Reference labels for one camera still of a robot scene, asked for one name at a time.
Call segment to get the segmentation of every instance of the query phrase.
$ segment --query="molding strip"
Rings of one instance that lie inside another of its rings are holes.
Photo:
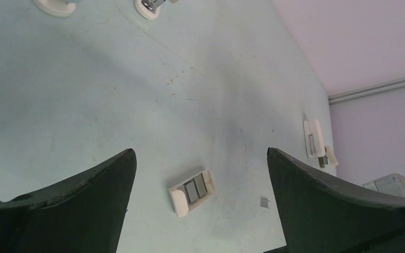
[[[405,88],[405,78],[377,84],[367,88],[340,93],[338,95],[329,96],[329,104],[332,105],[337,103],[343,103],[346,101],[363,98],[365,96],[371,96],[383,92],[394,91],[401,88]]]

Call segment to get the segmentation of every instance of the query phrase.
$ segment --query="light blue wall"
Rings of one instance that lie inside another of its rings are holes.
[[[268,1],[163,7],[150,22],[131,0],[82,1],[68,18],[0,0],[0,200],[134,148],[120,252],[284,245],[266,150],[318,166],[302,120],[332,144],[324,89]],[[216,193],[178,219],[167,189],[194,168]]]
[[[405,89],[331,106],[337,176],[363,184],[405,176]]]

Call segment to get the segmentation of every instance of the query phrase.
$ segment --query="scratch mark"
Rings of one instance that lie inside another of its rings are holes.
[[[55,142],[54,142],[54,140],[52,139],[52,140],[51,140],[51,143],[50,143],[50,150],[53,151],[54,149],[55,149]]]
[[[185,61],[187,64],[191,65],[186,59],[182,58],[179,54],[177,54],[175,51],[169,49],[167,46],[165,46],[164,44],[162,44],[159,40],[157,40],[156,38],[154,38],[153,36],[151,36],[149,33],[147,33],[146,31],[144,31],[143,29],[141,29],[137,24],[135,24],[134,22],[132,22],[126,15],[125,13],[123,13],[123,11],[120,9],[120,7],[123,7],[121,3],[116,2],[115,0],[113,0],[117,10],[119,11],[120,14],[122,14],[122,16],[128,21],[130,22],[132,25],[134,25],[137,29],[141,30],[143,33],[145,33],[148,37],[152,38],[153,40],[155,40],[157,43],[159,43],[160,45],[162,45],[163,47],[165,47],[167,50],[169,50],[170,52],[172,52],[174,55],[176,55],[177,57],[179,57],[180,59],[182,59],[183,61]],[[201,72],[197,69],[195,69],[196,72],[198,72],[201,76],[204,76],[203,74],[201,74]]]
[[[245,138],[244,138],[244,133],[243,133],[243,129],[241,129],[240,128],[240,134],[242,135],[242,139],[243,139],[243,144],[244,144],[244,146],[245,146],[245,153],[246,153],[246,151],[247,151],[247,145],[246,145],[246,140],[245,140]]]

